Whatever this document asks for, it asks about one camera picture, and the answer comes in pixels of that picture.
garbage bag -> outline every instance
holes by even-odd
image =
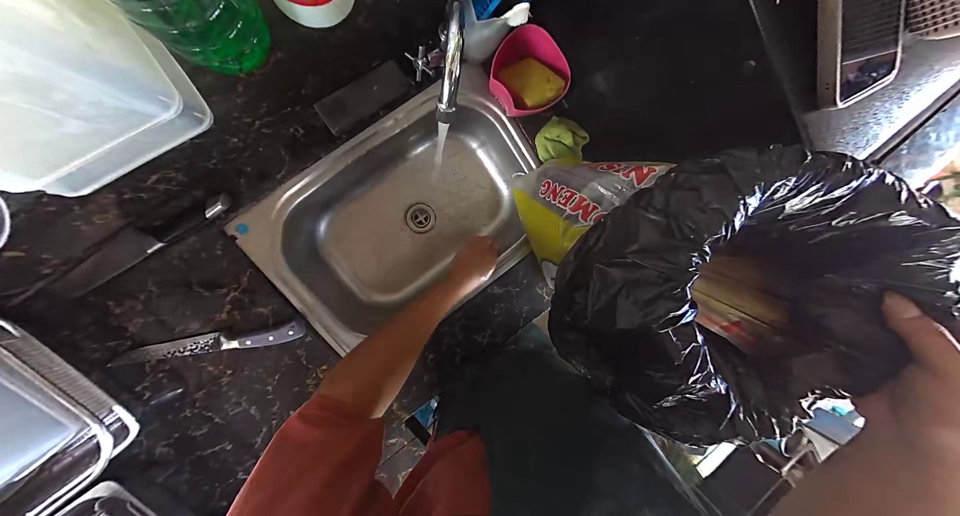
[[[717,252],[791,277],[777,352],[699,326],[691,286]],[[611,210],[558,267],[550,336],[637,424],[682,443],[777,438],[826,397],[868,394],[909,361],[883,325],[898,292],[949,325],[960,221],[840,154],[738,150],[681,163]]]

faucet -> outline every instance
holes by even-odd
[[[445,45],[443,56],[443,83],[437,100],[437,122],[449,124],[457,110],[457,88],[460,86],[460,65],[464,56],[464,3],[449,0],[446,3],[446,30],[440,35]]]

kitchen knife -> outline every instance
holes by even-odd
[[[148,345],[140,349],[121,354],[111,366],[131,364],[134,362],[150,362],[171,356],[189,356],[225,349],[251,349],[254,347],[268,347],[294,341],[306,334],[306,323],[303,318],[297,317],[290,323],[256,332],[228,337],[223,332],[210,332],[199,336],[191,336],[167,343]]]
[[[193,206],[149,231],[127,227],[116,233],[97,252],[50,286],[53,293],[76,298],[136,265],[176,239],[215,220],[231,207],[227,195],[218,195],[206,206]]]

person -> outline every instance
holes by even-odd
[[[642,430],[581,390],[536,334],[444,388],[437,430],[395,496],[375,480],[381,417],[440,319],[493,272],[496,248],[470,240],[444,278],[331,369],[273,436],[228,516],[702,513],[663,478],[666,462]],[[888,293],[882,313],[912,363],[855,402],[863,431],[777,516],[960,513],[960,347],[904,297]]]

sink drain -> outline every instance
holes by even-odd
[[[428,204],[417,203],[407,208],[407,227],[414,232],[427,232],[437,223],[437,213]]]

